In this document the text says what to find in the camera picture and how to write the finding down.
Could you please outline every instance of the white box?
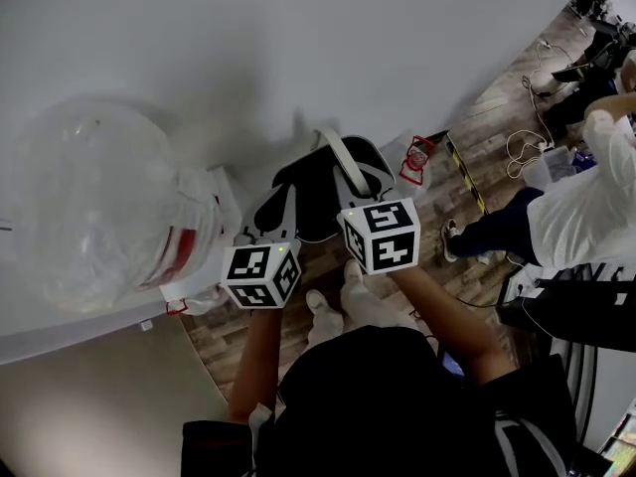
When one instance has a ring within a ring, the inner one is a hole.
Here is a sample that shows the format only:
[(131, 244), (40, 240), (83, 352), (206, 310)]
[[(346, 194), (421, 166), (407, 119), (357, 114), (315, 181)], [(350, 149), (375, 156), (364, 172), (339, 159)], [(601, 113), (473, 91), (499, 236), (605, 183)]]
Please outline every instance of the white box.
[(419, 218), (411, 198), (341, 212), (347, 249), (368, 274), (417, 265)]
[(300, 265), (289, 242), (228, 247), (222, 278), (238, 307), (281, 308), (300, 278)]

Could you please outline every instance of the shoe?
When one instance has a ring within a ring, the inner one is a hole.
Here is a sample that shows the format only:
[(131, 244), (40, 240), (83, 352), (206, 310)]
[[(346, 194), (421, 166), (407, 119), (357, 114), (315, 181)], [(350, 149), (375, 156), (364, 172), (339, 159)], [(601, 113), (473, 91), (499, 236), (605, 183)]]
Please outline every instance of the shoe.
[(354, 259), (347, 261), (345, 265), (345, 282), (350, 280), (363, 282), (364, 274), (360, 268), (360, 264)]
[(309, 290), (305, 295), (305, 301), (307, 302), (307, 307), (314, 315), (321, 307), (331, 309), (331, 306), (329, 305), (329, 302), (327, 302), (325, 296), (318, 290)]
[(490, 265), (490, 252), (484, 252), (483, 254), (477, 254), (477, 261), (484, 265)]
[(565, 127), (562, 123), (554, 122), (553, 114), (551, 113), (551, 109), (544, 111), (542, 115), (542, 121), (544, 125), (550, 130), (550, 136), (555, 139), (565, 138), (567, 136), (567, 127)]
[(551, 78), (543, 84), (533, 85), (533, 89), (539, 97), (552, 97), (562, 85), (563, 83), (558, 79)]
[(441, 227), (441, 241), (444, 244), (444, 257), (449, 263), (457, 261), (457, 256), (448, 250), (448, 242), (453, 238), (460, 235), (457, 229), (457, 224), (454, 219), (446, 220), (444, 226)]

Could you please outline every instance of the black shirt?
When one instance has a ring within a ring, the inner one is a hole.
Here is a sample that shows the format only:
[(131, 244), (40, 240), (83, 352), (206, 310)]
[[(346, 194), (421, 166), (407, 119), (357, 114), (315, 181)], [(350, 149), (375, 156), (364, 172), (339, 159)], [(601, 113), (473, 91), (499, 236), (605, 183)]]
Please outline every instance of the black shirt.
[[(553, 476), (575, 446), (558, 356), (471, 388), (421, 333), (401, 327), (364, 327), (314, 347), (279, 393), (286, 409), (260, 430), (259, 476)], [(188, 423), (182, 475), (244, 475), (251, 448), (248, 426)]]

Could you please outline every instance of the clear plastic bag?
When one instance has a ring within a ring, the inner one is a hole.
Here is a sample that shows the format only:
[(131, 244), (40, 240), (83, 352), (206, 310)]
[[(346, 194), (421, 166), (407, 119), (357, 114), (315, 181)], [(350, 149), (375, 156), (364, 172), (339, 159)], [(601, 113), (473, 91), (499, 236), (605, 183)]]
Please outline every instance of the clear plastic bag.
[(220, 230), (207, 172), (180, 169), (166, 135), (135, 111), (71, 101), (16, 140), (18, 263), (62, 308), (107, 308), (196, 270)]

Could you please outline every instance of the forearm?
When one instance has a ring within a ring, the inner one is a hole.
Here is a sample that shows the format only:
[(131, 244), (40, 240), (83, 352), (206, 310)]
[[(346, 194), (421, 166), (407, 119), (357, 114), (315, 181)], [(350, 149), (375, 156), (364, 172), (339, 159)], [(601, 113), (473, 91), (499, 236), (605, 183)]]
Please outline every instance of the forearm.
[(247, 423), (261, 403), (272, 411), (276, 405), (282, 309), (254, 310), (247, 342), (232, 387), (230, 421)]
[(585, 118), (596, 109), (607, 111), (614, 121), (620, 120), (623, 116), (636, 112), (636, 93), (626, 93), (624, 95), (610, 95), (596, 100), (585, 110)]
[(418, 267), (391, 273), (441, 346), (478, 383), (513, 371), (493, 330)]
[(634, 85), (636, 85), (636, 65), (627, 61), (620, 70), (620, 82), (623, 85), (625, 93), (634, 91)]

